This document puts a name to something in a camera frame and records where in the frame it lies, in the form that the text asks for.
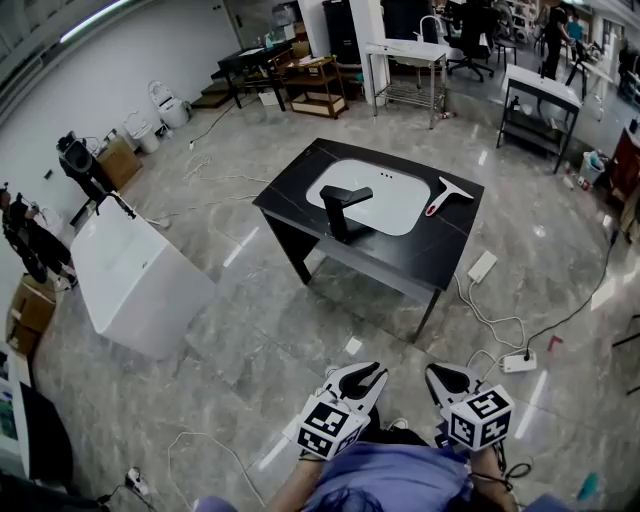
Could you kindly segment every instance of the black table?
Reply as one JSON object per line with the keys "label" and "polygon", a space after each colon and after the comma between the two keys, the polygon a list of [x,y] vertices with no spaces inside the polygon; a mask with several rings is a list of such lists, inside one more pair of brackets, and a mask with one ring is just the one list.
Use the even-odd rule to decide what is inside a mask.
{"label": "black table", "polygon": [[276,94],[276,98],[278,99],[278,104],[280,105],[280,110],[283,112],[286,110],[284,106],[284,101],[282,101],[282,96],[280,96],[280,83],[276,81],[276,76],[269,65],[269,60],[277,57],[282,52],[287,51],[291,48],[290,42],[278,43],[273,46],[273,48],[260,48],[259,52],[252,53],[250,55],[242,55],[243,53],[252,50],[253,48],[243,48],[242,50],[238,50],[235,53],[225,57],[222,60],[218,61],[218,67],[220,68],[220,72],[224,74],[227,85],[229,86],[229,93],[233,95],[233,98],[236,100],[236,105],[238,108],[242,108],[240,104],[240,100],[238,99],[238,86],[234,84],[231,79],[231,72],[237,71],[240,69],[244,69],[246,67],[251,66],[262,66],[262,68],[267,73],[267,81],[265,85],[273,88],[273,91]]}
{"label": "black table", "polygon": [[[347,158],[425,181],[431,190],[428,204],[444,190],[440,176],[474,199],[450,196],[436,215],[426,217],[421,213],[413,229],[402,236],[387,235],[349,220],[362,231],[348,243],[342,243],[334,238],[326,211],[308,202],[306,193],[331,164]],[[453,277],[483,192],[481,185],[433,167],[357,146],[316,139],[262,191],[253,204],[262,210],[303,283],[311,280],[304,259],[317,247],[345,265],[428,303],[412,340],[415,342],[440,292],[446,290]],[[401,207],[402,198],[398,198],[398,208]]]}

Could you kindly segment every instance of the stool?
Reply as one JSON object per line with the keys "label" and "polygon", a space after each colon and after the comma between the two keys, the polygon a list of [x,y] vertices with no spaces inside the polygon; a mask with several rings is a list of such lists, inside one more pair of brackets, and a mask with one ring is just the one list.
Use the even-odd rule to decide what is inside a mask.
{"label": "stool", "polygon": [[518,65],[518,56],[516,53],[516,45],[511,41],[506,41],[504,39],[496,39],[494,41],[496,47],[498,48],[498,64],[500,64],[500,49],[502,49],[502,54],[504,55],[504,70],[507,70],[507,48],[513,49],[513,63]]}

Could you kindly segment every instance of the black cabinet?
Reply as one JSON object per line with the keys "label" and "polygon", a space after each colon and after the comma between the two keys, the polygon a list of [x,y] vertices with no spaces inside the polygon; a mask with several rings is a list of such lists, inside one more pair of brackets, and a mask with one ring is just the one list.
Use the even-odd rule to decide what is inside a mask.
{"label": "black cabinet", "polygon": [[340,64],[360,64],[360,51],[348,0],[322,2],[327,18],[331,53]]}

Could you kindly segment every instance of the purple shirt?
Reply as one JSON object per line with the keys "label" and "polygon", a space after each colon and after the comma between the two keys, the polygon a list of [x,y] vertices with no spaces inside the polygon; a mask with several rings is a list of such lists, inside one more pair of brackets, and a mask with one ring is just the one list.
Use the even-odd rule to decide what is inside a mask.
{"label": "purple shirt", "polygon": [[355,443],[327,463],[304,510],[339,489],[361,490],[385,512],[435,512],[470,489],[466,459],[451,450]]}

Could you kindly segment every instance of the white cable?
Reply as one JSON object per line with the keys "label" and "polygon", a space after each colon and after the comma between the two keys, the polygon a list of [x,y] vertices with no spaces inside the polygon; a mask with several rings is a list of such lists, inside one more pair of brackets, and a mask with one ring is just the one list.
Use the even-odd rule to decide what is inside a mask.
{"label": "white cable", "polygon": [[[200,155],[200,154],[193,155],[191,158],[189,158],[189,160],[187,160],[187,165],[185,165],[185,169],[188,169],[191,162],[193,162],[196,158],[201,158],[201,157],[203,157],[203,155]],[[195,169],[185,174],[184,178],[182,179],[184,181],[188,181],[189,178],[194,174],[197,174],[198,176],[200,176],[200,169],[202,169],[203,167],[206,167],[210,163],[211,163],[211,157],[209,156],[205,157],[204,161],[201,164],[197,165]]]}
{"label": "white cable", "polygon": [[211,201],[210,203],[204,203],[197,206],[190,206],[189,208],[186,208],[181,212],[167,213],[165,215],[161,215],[160,217],[156,217],[151,220],[158,222],[158,221],[161,221],[162,219],[167,219],[169,217],[176,217],[178,215],[182,215],[183,213],[187,213],[190,210],[197,210],[198,208],[204,208],[205,206],[213,206],[215,204],[224,203],[225,201],[242,201],[243,199],[250,199],[252,197],[258,197],[258,195],[249,194],[248,196],[242,196],[242,197],[227,197],[226,199],[220,199],[219,201]]}
{"label": "white cable", "polygon": [[[186,169],[189,168],[189,165],[191,164],[191,162],[193,162],[195,159],[203,157],[204,155],[193,155],[191,158],[189,158],[189,160],[187,161],[187,165],[185,166]],[[240,174],[237,176],[218,176],[215,178],[205,178],[204,176],[202,176],[202,168],[208,166],[211,163],[211,157],[204,157],[204,161],[197,165],[193,170],[187,172],[184,177],[182,178],[184,181],[189,181],[189,178],[191,176],[197,176],[199,179],[203,180],[203,181],[218,181],[218,180],[227,180],[227,179],[233,179],[233,178],[243,178],[245,180],[249,180],[249,181],[259,181],[260,183],[271,183],[268,180],[263,180],[260,178],[253,178],[252,176],[246,176],[244,174]]]}
{"label": "white cable", "polygon": [[249,180],[249,181],[259,181],[260,183],[271,183],[269,180],[262,180],[260,178],[252,178],[251,176],[245,176],[244,174],[240,174],[238,176],[219,176],[217,178],[203,178],[202,176],[200,176],[201,180],[204,181],[218,181],[218,180],[226,180],[229,178],[244,178],[245,180]]}
{"label": "white cable", "polygon": [[[491,329],[491,333],[493,334],[494,339],[498,343],[502,343],[503,345],[507,345],[507,346],[509,346],[511,348],[515,348],[516,349],[513,352],[509,352],[508,354],[500,356],[498,359],[496,359],[493,355],[491,355],[486,350],[478,350],[478,351],[474,352],[471,355],[471,357],[467,361],[467,368],[469,366],[471,366],[471,361],[473,361],[473,358],[475,356],[477,356],[478,354],[484,354],[484,355],[486,355],[487,357],[489,357],[493,361],[493,364],[491,365],[491,368],[489,368],[487,373],[485,373],[484,377],[481,379],[481,382],[485,382],[487,380],[487,378],[489,377],[489,374],[493,371],[493,369],[496,366],[498,366],[500,368],[503,368],[504,365],[502,364],[502,360],[505,357],[512,356],[512,355],[518,354],[520,352],[524,352],[526,350],[527,336],[526,336],[526,333],[525,333],[525,330],[524,330],[524,324],[522,322],[522,319],[520,317],[517,317],[517,316],[509,316],[509,317],[506,317],[506,318],[499,318],[497,320],[489,320],[488,318],[486,318],[480,312],[480,310],[478,309],[478,306],[476,306],[475,303],[473,302],[473,297],[471,296],[471,289],[473,288],[473,285],[476,284],[476,282],[472,280],[471,283],[469,284],[469,300],[467,300],[462,296],[462,288],[460,287],[460,280],[458,279],[458,276],[454,273],[453,277],[456,278],[456,284],[458,285],[458,296],[460,297],[460,300],[462,300],[462,302],[464,302],[465,304],[467,304],[471,308],[471,311],[473,311],[473,314],[476,316],[478,321],[483,323],[483,324],[485,324],[485,325],[487,325],[489,327],[489,329]],[[506,321],[509,321],[509,320],[516,320],[520,324],[520,330],[522,332],[522,343],[520,345],[514,345],[513,343],[509,343],[508,341],[501,340],[500,338],[498,338],[498,335],[496,334],[496,331],[493,328],[494,324],[498,324],[500,322],[506,322]]]}
{"label": "white cable", "polygon": [[[471,310],[473,311],[473,313],[476,315],[476,318],[482,322],[483,324],[489,326],[489,329],[491,329],[491,332],[493,333],[493,337],[495,338],[495,340],[498,343],[502,343],[504,345],[508,345],[511,348],[523,348],[527,342],[527,337],[526,334],[524,332],[524,324],[522,323],[522,320],[520,319],[520,317],[517,316],[508,316],[505,318],[498,318],[497,320],[489,320],[487,318],[485,318],[485,316],[480,312],[480,310],[478,309],[478,306],[475,305],[475,303],[473,302],[473,297],[471,296],[471,289],[473,288],[473,285],[476,284],[475,281],[471,281],[471,283],[469,284],[469,300],[465,299],[462,296],[462,290],[460,289],[460,281],[458,280],[458,276],[456,274],[453,274],[453,276],[456,278],[456,283],[458,283],[458,295],[460,296],[460,298],[462,299],[462,301],[467,304]],[[522,343],[520,343],[520,345],[514,345],[513,343],[509,343],[508,341],[505,340],[501,340],[500,338],[498,338],[498,335],[496,334],[495,329],[493,328],[494,324],[499,324],[501,322],[506,322],[508,320],[517,320],[518,323],[520,324],[520,331],[522,332]]]}
{"label": "white cable", "polygon": [[214,439],[209,434],[205,434],[204,432],[180,432],[178,434],[178,437],[176,437],[175,440],[173,441],[173,443],[171,443],[171,445],[169,445],[169,448],[167,448],[167,467],[169,469],[169,480],[171,480],[171,483],[173,483],[173,485],[175,486],[176,490],[178,491],[178,494],[182,498],[182,501],[184,502],[184,504],[187,507],[187,510],[189,510],[189,512],[191,512],[191,505],[189,505],[189,502],[187,501],[187,498],[185,498],[184,494],[182,494],[182,491],[180,491],[180,488],[178,487],[178,484],[176,484],[175,480],[173,479],[173,476],[171,475],[171,448],[173,448],[175,446],[175,444],[180,440],[180,438],[182,436],[204,436],[204,437],[210,439],[211,441],[213,441],[214,443],[216,443],[220,448],[223,448],[224,450],[229,452],[231,455],[233,455],[233,457],[236,459],[236,462],[238,463],[238,466],[240,466],[240,469],[242,470],[242,474],[244,475],[245,479],[247,480],[247,483],[249,484],[249,487],[253,491],[253,494],[255,494],[256,498],[260,502],[260,505],[262,505],[262,508],[265,508],[264,501],[262,501],[262,498],[260,497],[260,494],[258,494],[258,491],[256,490],[256,488],[254,487],[253,483],[251,482],[251,479],[249,478],[249,475],[247,475],[247,471],[244,469],[244,466],[242,465],[242,462],[240,462],[240,458],[236,455],[236,452],[234,452],[231,448],[227,448],[220,441]]}

